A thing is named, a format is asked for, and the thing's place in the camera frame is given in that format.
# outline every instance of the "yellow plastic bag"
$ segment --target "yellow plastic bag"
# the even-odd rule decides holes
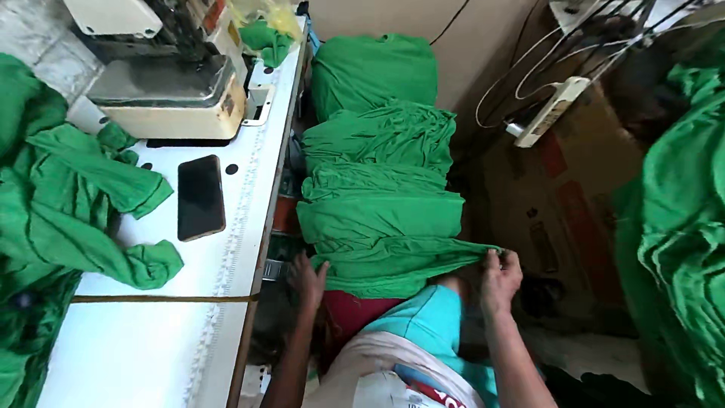
[[[267,21],[268,27],[289,34],[295,41],[302,39],[302,30],[297,24],[290,0],[228,0],[227,5],[237,28],[261,17]]]

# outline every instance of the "stack of green fabric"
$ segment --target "stack of green fabric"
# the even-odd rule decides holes
[[[89,136],[65,123],[67,103],[21,61],[0,54],[0,408],[34,407],[83,271],[140,289],[183,263],[173,245],[119,248],[121,213],[141,218],[173,192],[123,151],[136,140],[111,123]]]
[[[437,95],[436,58],[425,38],[333,37],[312,61],[312,101],[320,122],[340,109],[364,113],[391,98],[432,105]]]
[[[403,44],[402,50],[393,52],[391,44]],[[327,289],[360,298],[408,298],[429,277],[472,264],[496,248],[454,238],[463,199],[445,191],[445,175],[455,115],[391,98],[433,103],[437,78],[428,43],[398,35],[337,37],[316,58],[313,69],[323,71],[313,71],[313,100],[318,116],[322,112],[328,120],[303,135],[310,177],[297,215],[304,240],[318,253],[312,263],[330,261]],[[408,64],[398,65],[403,60]],[[386,76],[375,77],[370,66],[386,67]],[[387,99],[386,91],[392,93]]]
[[[644,346],[725,407],[725,31],[668,79],[692,109],[619,192],[618,269]]]

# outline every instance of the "white power strip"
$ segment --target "white power strip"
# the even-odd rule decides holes
[[[539,111],[531,123],[520,134],[514,134],[516,136],[514,145],[519,147],[533,146],[590,83],[589,78],[571,76],[559,84],[549,102]]]

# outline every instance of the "person's left hand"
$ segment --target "person's left hand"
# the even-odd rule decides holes
[[[293,286],[299,292],[300,307],[303,310],[317,311],[325,292],[325,279],[330,263],[325,261],[317,273],[310,264],[310,259],[303,251],[294,257]]]

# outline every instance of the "black smartphone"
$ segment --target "black smartphone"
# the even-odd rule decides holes
[[[182,242],[205,237],[226,227],[219,158],[209,155],[178,167],[178,230]]]

